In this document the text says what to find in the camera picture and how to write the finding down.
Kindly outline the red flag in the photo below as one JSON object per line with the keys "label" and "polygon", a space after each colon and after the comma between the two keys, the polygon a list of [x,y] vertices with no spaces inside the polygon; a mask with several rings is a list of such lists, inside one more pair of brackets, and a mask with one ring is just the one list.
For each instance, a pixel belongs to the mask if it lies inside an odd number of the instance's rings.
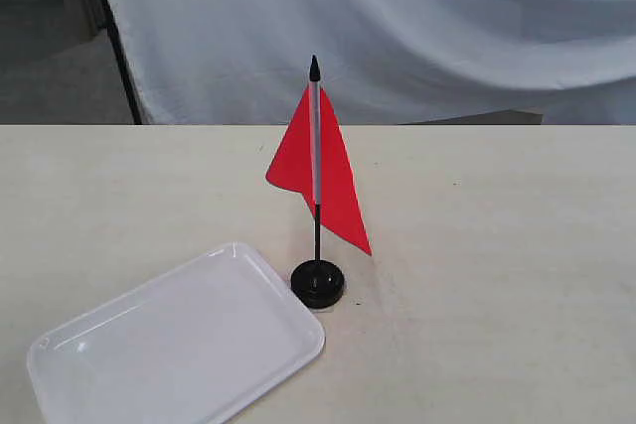
{"label": "red flag", "polygon": [[307,86],[265,178],[279,189],[300,194],[323,226],[372,254],[354,171],[316,58],[311,59]]}

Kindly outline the small black object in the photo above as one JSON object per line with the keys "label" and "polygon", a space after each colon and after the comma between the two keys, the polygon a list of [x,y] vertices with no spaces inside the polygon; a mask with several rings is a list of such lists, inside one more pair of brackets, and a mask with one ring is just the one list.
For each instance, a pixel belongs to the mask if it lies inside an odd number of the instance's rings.
{"label": "small black object", "polygon": [[290,287],[308,308],[321,310],[335,305],[343,296],[345,276],[327,260],[308,260],[298,265],[290,276]]}

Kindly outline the white draped backdrop cloth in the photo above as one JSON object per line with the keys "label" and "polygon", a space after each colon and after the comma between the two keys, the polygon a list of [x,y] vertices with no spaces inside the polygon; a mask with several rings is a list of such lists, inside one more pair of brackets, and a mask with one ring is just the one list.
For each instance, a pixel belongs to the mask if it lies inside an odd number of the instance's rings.
{"label": "white draped backdrop cloth", "polygon": [[349,124],[635,119],[635,0],[108,2],[153,123],[284,123],[312,59]]}

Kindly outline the white rectangular plastic tray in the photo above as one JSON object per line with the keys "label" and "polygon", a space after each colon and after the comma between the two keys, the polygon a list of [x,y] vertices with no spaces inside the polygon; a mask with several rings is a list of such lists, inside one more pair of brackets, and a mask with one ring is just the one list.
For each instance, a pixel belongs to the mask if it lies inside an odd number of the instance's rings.
{"label": "white rectangular plastic tray", "polygon": [[27,369],[48,423],[223,423],[324,344],[271,265],[231,242],[45,332]]}

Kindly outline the black backdrop frame pole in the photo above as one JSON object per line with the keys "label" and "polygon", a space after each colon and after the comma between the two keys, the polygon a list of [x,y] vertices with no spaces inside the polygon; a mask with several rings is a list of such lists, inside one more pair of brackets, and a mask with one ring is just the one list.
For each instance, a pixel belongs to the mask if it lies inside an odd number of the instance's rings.
{"label": "black backdrop frame pole", "polygon": [[130,72],[126,54],[121,42],[120,32],[117,27],[115,17],[109,0],[99,0],[104,13],[104,28],[113,51],[117,70],[124,90],[128,109],[134,125],[143,125],[144,118],[142,108],[139,103],[137,90]]}

